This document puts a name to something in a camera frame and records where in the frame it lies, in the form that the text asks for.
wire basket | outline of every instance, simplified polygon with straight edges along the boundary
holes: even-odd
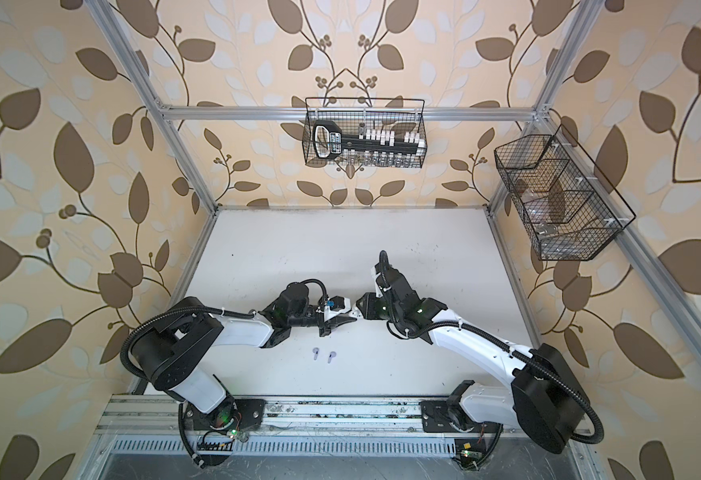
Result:
[[[634,220],[635,212],[595,162],[598,174],[577,167],[560,130],[499,146],[494,150],[497,171],[540,260],[592,260]],[[591,182],[600,180],[629,214],[614,212],[599,196]]]
[[[305,163],[422,168],[428,150],[424,107],[414,98],[306,98]]]

white work surface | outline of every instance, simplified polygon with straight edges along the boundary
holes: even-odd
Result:
[[[380,250],[421,298],[529,344],[483,210],[222,210],[187,295],[247,312],[265,308],[290,282],[317,278],[329,297],[355,302],[374,291]],[[311,303],[319,295],[311,285]],[[381,320],[348,323],[323,338],[316,327],[295,327],[274,348],[217,346],[202,362],[233,395],[429,396],[467,379],[497,385],[452,351],[395,339]]]

wallpaper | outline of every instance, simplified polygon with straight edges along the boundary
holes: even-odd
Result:
[[[75,475],[207,218],[80,6],[0,2],[0,479]]]
[[[513,122],[433,122],[423,168],[305,164],[303,125],[186,120],[180,129],[223,207],[484,205],[499,176],[492,150],[514,139]],[[185,192],[185,182],[174,185]]]
[[[701,311],[701,0],[606,2],[554,102]]]
[[[604,424],[592,448],[608,476],[700,476],[701,367],[619,247],[586,263],[541,262],[512,204],[497,219],[543,341]]]
[[[574,0],[113,0],[162,100],[531,107]]]

floral wallpaper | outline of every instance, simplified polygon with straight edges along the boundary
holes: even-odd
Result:
[[[81,4],[0,0],[1,479],[75,476],[207,219]]]
[[[531,107],[574,0],[113,0],[166,104]]]
[[[513,122],[428,125],[423,168],[308,166],[299,123],[187,120],[180,132],[223,207],[488,204],[499,183],[491,152],[518,135]]]
[[[701,311],[701,0],[607,2],[553,118]]]
[[[586,389],[605,428],[609,478],[701,472],[701,367],[616,244],[595,260],[541,262],[512,204],[499,229],[543,341]]]

black wire mesh basket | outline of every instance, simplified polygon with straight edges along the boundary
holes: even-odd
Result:
[[[305,163],[422,168],[428,150],[424,107],[414,98],[306,98]]]
[[[540,260],[592,260],[634,219],[635,212],[593,159],[583,173],[567,152],[571,136],[533,134],[494,150],[497,171]],[[615,193],[615,212],[592,182]]]

